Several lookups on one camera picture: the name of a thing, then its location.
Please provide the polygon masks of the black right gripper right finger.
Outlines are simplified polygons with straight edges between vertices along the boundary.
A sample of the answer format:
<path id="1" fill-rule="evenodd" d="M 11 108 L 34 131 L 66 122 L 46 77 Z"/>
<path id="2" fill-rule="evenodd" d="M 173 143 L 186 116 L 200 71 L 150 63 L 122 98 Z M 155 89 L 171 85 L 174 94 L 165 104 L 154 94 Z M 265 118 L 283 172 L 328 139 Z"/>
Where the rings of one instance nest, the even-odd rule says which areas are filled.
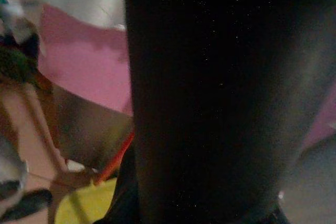
<path id="1" fill-rule="evenodd" d="M 269 216 L 270 224 L 290 224 L 290 221 L 287 219 L 286 215 L 278 205 L 276 209 Z"/>

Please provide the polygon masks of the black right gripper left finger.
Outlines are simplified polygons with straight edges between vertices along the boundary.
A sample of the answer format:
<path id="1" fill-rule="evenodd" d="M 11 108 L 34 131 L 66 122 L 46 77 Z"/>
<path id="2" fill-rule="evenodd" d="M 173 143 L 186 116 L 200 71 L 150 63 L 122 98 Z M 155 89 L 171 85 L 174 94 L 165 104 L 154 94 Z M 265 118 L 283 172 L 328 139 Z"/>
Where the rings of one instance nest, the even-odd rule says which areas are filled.
<path id="1" fill-rule="evenodd" d="M 131 144 L 122 158 L 110 207 L 105 216 L 95 223 L 136 224 L 140 222 L 138 181 L 134 147 Z"/>

